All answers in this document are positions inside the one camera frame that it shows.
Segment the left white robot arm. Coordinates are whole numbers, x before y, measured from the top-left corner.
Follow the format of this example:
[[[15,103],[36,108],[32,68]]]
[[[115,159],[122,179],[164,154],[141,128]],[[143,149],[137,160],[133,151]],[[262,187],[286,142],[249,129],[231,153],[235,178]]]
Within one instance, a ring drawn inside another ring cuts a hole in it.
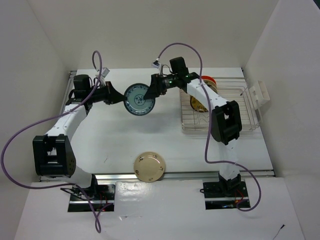
[[[36,174],[78,185],[83,196],[88,200],[95,199],[100,192],[98,181],[94,174],[77,166],[71,140],[94,103],[113,105],[125,100],[110,81],[94,88],[88,75],[76,75],[62,116],[49,131],[35,136],[32,141]]]

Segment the orange plastic plate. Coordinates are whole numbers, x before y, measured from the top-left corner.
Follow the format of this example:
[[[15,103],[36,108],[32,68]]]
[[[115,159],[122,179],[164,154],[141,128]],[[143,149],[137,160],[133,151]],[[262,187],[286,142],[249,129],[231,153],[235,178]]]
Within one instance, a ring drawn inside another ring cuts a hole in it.
[[[202,78],[203,80],[208,80],[208,81],[211,81],[211,82],[216,83],[215,79],[214,79],[213,77],[211,77],[211,76],[202,75],[201,78]]]

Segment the beige plate with flower motifs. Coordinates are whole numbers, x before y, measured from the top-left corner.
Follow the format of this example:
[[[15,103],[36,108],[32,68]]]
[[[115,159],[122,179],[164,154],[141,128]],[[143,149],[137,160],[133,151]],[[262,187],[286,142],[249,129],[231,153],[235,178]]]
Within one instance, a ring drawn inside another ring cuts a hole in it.
[[[165,173],[164,158],[153,151],[146,151],[138,155],[133,164],[133,172],[143,182],[152,183],[162,178]]]

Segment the beige plate with green brushstroke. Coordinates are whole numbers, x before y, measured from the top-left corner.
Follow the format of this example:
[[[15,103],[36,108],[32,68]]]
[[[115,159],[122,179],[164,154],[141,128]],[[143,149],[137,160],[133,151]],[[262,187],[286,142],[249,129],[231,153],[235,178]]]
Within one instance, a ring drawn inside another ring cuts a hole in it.
[[[214,81],[207,80],[206,84],[210,89],[212,89],[215,93],[218,93],[217,84]]]

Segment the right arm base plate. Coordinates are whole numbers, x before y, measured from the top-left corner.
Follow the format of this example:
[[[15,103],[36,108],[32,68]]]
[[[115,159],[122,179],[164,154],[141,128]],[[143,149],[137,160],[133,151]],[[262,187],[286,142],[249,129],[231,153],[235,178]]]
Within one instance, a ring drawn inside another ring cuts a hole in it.
[[[206,210],[236,209],[237,204],[241,209],[251,207],[245,181],[229,192],[223,192],[219,182],[204,182],[199,192],[204,195]]]

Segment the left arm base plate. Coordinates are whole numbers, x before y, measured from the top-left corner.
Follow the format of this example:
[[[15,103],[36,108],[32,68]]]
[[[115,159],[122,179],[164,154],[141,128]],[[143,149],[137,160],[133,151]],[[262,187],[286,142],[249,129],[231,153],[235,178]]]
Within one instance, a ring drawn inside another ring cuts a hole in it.
[[[90,212],[91,208],[85,195],[75,187],[65,188],[61,187],[61,191],[69,194],[69,203],[67,211],[69,213]],[[115,209],[115,184],[101,184],[95,187],[95,191],[85,189],[93,209],[96,212],[113,212]]]

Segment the blue floral plate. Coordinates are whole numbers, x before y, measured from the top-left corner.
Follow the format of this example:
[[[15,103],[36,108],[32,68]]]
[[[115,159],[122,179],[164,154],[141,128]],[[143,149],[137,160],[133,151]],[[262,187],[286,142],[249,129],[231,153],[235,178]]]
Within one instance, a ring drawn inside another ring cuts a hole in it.
[[[124,107],[130,114],[145,116],[153,110],[156,100],[154,98],[144,99],[148,89],[149,87],[143,83],[132,84],[126,89]]]

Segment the yellow plate with dark rim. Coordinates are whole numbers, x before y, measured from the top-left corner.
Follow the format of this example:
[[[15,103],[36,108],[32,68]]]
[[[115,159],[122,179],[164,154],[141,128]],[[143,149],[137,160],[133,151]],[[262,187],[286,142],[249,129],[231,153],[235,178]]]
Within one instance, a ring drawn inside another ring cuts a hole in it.
[[[203,104],[201,104],[195,97],[190,96],[190,106],[191,108],[199,113],[206,113],[208,110],[204,107]]]

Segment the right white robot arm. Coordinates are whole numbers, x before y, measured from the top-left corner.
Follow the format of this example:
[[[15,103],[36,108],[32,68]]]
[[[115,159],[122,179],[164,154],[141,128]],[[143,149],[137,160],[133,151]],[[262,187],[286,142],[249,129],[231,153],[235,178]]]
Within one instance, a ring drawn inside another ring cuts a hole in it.
[[[208,134],[205,144],[204,159],[208,164],[226,164],[218,173],[219,192],[231,196],[240,185],[241,175],[236,163],[228,160],[209,161],[208,150],[210,138],[220,143],[219,149],[228,153],[228,144],[237,140],[242,131],[239,104],[221,97],[203,81],[201,75],[189,72],[183,57],[170,60],[171,73],[151,75],[150,85],[144,94],[145,100],[154,100],[167,93],[168,89],[179,88],[198,100],[209,113]]]

